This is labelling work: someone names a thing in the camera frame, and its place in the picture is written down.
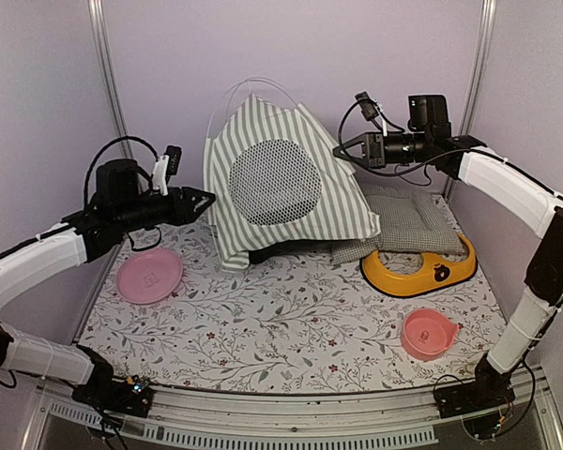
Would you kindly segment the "striped pet tent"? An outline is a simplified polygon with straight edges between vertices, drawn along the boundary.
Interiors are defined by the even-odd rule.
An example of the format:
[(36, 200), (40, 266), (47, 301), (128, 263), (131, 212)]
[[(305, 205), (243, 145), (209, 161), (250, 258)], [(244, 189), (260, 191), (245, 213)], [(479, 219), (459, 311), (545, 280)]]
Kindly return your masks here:
[(248, 95), (205, 142), (208, 213), (221, 267), (243, 270), (252, 252), (287, 241), (364, 240), (381, 232), (351, 166), (301, 104)]

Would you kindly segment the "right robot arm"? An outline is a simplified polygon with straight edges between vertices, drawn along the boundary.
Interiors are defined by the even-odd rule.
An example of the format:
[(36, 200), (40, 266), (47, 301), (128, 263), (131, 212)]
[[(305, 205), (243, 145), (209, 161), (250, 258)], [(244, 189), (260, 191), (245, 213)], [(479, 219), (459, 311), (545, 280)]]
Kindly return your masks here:
[(485, 409), (502, 394), (499, 377), (520, 365), (563, 307), (563, 193), (499, 156), (483, 141), (455, 134), (442, 95), (409, 97), (404, 127), (391, 122), (365, 92), (356, 95), (348, 110), (360, 110), (374, 129), (348, 139), (339, 125), (336, 157), (384, 178), (433, 167), (503, 209), (515, 229), (537, 243), (528, 253), (521, 298), (508, 325), (479, 362), (480, 377), (466, 389), (470, 405)]

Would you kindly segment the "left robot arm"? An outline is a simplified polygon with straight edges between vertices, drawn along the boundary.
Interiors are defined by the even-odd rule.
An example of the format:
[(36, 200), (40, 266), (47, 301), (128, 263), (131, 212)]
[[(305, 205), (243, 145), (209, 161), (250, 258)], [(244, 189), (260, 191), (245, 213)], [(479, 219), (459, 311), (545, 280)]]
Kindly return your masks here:
[[(214, 194), (192, 187), (168, 187), (176, 157), (157, 158), (152, 172), (120, 158), (91, 165), (96, 191), (84, 207), (0, 254), (0, 310), (22, 293), (70, 268), (91, 263), (139, 230), (161, 224), (187, 225), (214, 203)], [(113, 369), (89, 350), (29, 335), (0, 321), (0, 370), (80, 384), (101, 407), (120, 399)]]

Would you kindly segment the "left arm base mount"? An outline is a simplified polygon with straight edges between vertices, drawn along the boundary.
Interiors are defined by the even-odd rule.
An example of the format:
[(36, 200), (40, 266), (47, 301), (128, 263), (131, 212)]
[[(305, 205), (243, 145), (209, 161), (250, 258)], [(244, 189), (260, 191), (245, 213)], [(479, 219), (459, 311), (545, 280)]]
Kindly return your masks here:
[(138, 375), (121, 380), (94, 380), (73, 388), (72, 399), (105, 412), (146, 418), (155, 392), (148, 379)]

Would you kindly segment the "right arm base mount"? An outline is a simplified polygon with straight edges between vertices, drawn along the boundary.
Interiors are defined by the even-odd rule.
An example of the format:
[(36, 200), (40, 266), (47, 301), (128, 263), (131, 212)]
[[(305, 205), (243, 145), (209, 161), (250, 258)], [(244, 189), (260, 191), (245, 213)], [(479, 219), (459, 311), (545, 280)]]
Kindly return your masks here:
[(500, 406), (509, 406), (515, 400), (510, 384), (497, 390), (480, 390), (475, 381), (464, 382), (454, 375), (442, 375), (433, 387), (434, 403), (441, 418), (477, 413)]

